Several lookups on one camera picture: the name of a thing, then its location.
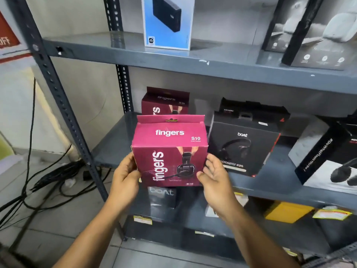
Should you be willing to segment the person's right hand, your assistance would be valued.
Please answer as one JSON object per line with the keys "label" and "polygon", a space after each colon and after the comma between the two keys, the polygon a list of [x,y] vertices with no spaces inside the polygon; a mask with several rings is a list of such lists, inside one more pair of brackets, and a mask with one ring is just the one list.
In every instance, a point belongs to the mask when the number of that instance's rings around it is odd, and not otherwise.
{"label": "person's right hand", "polygon": [[225,222],[228,222],[234,212],[241,208],[241,205],[235,198],[227,171],[217,157],[208,153],[202,172],[216,181],[214,188],[203,189],[207,203]]}

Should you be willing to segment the person's left hand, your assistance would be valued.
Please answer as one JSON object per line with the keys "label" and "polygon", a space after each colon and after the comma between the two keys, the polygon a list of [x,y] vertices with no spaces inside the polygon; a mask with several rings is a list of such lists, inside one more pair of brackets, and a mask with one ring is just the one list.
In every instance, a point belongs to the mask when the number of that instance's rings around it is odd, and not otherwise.
{"label": "person's left hand", "polygon": [[129,153],[114,171],[112,185],[107,202],[118,213],[124,211],[135,199],[139,182],[127,184],[127,164],[135,162],[133,152]]}

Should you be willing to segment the magenta headset box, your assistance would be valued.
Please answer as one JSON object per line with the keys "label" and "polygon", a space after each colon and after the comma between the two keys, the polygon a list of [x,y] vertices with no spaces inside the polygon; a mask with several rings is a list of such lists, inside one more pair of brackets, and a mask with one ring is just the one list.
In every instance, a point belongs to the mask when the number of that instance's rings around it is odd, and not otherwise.
{"label": "magenta headset box", "polygon": [[145,186],[201,186],[208,138],[205,115],[138,115],[131,149]]}
{"label": "magenta headset box", "polygon": [[187,115],[190,93],[185,91],[147,87],[141,100],[142,115]]}

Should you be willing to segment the person's right forearm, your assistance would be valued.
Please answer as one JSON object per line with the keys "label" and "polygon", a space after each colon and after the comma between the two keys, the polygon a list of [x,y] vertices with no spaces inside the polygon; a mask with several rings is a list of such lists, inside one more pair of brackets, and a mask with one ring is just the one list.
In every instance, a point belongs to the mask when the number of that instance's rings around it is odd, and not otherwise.
{"label": "person's right forearm", "polygon": [[242,207],[234,206],[222,218],[249,268],[301,268]]}

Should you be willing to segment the person's left forearm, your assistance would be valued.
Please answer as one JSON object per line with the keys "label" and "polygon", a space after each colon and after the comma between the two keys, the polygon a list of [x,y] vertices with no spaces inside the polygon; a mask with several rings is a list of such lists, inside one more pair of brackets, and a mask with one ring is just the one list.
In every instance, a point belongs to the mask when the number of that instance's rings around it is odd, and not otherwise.
{"label": "person's left forearm", "polygon": [[99,268],[116,224],[132,199],[108,199],[52,268]]}

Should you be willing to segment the small black product box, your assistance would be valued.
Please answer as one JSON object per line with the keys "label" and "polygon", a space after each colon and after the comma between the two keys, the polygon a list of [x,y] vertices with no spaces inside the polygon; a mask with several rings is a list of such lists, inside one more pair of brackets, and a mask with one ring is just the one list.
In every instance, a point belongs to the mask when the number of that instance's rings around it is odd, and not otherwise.
{"label": "small black product box", "polygon": [[149,202],[152,207],[164,207],[174,209],[176,207],[177,189],[148,187]]}

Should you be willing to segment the black power adapter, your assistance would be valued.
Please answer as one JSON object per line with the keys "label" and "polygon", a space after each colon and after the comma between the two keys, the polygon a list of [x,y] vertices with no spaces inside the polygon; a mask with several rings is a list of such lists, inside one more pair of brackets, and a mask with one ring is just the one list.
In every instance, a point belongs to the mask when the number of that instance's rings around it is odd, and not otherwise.
{"label": "black power adapter", "polygon": [[[97,168],[97,173],[98,173],[99,177],[101,177],[102,176],[102,169],[101,168]],[[90,172],[88,170],[83,171],[82,178],[83,178],[83,181],[92,180],[92,176],[91,176],[91,174],[90,174]]]}

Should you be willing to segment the black box with yellow label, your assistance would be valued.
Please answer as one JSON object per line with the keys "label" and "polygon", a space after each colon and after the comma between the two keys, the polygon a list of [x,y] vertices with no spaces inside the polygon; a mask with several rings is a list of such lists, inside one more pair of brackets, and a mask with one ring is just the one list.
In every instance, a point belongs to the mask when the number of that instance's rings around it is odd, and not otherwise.
{"label": "black box with yellow label", "polygon": [[180,247],[182,228],[153,221],[152,225],[136,222],[129,216],[123,226],[125,236],[131,239],[146,240],[169,247]]}

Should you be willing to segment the yellow product box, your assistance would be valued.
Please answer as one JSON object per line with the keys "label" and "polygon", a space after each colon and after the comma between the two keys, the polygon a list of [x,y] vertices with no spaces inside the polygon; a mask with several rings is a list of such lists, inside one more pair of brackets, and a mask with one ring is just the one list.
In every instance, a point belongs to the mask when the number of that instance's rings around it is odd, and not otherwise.
{"label": "yellow product box", "polygon": [[314,207],[306,205],[275,201],[264,213],[264,218],[292,224],[313,210]]}

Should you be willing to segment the grey metal shelf rack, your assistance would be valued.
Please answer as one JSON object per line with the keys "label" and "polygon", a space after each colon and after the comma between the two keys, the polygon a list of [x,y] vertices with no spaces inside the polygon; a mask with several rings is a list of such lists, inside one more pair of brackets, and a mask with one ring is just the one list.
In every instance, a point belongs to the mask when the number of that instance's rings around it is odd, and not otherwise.
{"label": "grey metal shelf rack", "polygon": [[123,31],[119,0],[104,0],[104,4],[107,6],[107,21],[110,30],[103,35],[98,33],[69,36],[69,42],[57,40],[57,38],[43,39],[26,0],[4,1],[32,57],[40,67],[66,126],[71,130],[75,145],[80,149],[80,154],[89,166],[104,201],[108,198],[108,192],[94,172],[96,161],[89,151],[50,58],[55,57],[56,53],[61,58],[116,65],[118,80],[119,83],[122,83],[121,98],[125,114],[134,111],[130,83],[128,83],[128,91],[124,91],[123,76],[124,68],[127,66],[305,89],[315,89],[315,85],[318,83],[327,83],[328,87],[332,89],[323,89],[323,91],[335,93],[344,93],[345,90],[337,89],[337,80],[342,80],[346,85],[347,94],[357,96],[357,64],[353,65],[350,69],[351,72],[347,73],[328,74],[313,69],[312,73],[317,75],[317,79],[309,80],[307,75],[310,69],[300,70],[288,68],[285,65],[266,66],[262,63],[238,62],[237,58],[229,61],[228,58],[232,57],[233,53],[244,48],[243,44],[218,46],[218,43],[213,43],[214,47],[208,48],[208,46],[204,46],[204,43],[208,43],[208,41],[199,41],[198,48],[190,51],[189,57],[172,53],[172,50],[164,50],[164,53],[147,52],[144,50],[144,43],[139,41],[140,34]]}

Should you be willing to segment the black and white headphone box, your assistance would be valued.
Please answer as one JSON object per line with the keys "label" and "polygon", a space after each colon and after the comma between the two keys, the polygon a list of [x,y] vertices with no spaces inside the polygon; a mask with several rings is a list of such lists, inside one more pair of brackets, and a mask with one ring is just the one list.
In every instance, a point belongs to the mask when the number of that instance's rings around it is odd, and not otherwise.
{"label": "black and white headphone box", "polygon": [[312,116],[288,154],[304,186],[357,195],[357,116]]}

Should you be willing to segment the yellow labelled packet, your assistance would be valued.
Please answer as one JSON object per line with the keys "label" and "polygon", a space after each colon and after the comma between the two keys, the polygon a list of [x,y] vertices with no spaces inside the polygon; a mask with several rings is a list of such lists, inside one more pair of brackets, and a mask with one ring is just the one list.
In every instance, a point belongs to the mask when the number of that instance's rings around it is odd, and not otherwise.
{"label": "yellow labelled packet", "polygon": [[347,219],[349,216],[351,216],[353,213],[341,209],[335,209],[335,208],[323,208],[323,209],[318,209],[312,218],[314,219],[328,219],[328,220],[337,220],[337,221],[344,221]]}

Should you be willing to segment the blue power bank box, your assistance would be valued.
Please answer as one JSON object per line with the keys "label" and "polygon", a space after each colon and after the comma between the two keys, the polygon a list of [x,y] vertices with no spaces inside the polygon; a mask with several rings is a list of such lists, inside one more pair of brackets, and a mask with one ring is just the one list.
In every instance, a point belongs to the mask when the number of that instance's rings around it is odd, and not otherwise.
{"label": "blue power bank box", "polygon": [[141,0],[145,47],[189,51],[195,0]]}

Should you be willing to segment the black and white earbuds box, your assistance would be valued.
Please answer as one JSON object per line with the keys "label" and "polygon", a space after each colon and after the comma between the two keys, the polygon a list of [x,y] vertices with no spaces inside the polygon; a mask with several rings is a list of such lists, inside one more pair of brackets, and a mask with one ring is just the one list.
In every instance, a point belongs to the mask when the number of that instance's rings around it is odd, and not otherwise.
{"label": "black and white earbuds box", "polygon": [[357,58],[357,0],[309,0],[281,63],[346,70]]}
{"label": "black and white earbuds box", "polygon": [[279,0],[265,35],[262,49],[284,53],[305,13],[309,0]]}

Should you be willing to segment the red and white poster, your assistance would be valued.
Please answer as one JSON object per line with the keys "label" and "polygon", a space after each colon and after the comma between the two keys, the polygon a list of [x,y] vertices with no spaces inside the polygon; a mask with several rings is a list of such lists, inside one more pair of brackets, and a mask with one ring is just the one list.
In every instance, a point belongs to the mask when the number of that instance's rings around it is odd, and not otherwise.
{"label": "red and white poster", "polygon": [[23,58],[31,58],[16,22],[11,15],[4,16],[0,10],[0,64]]}

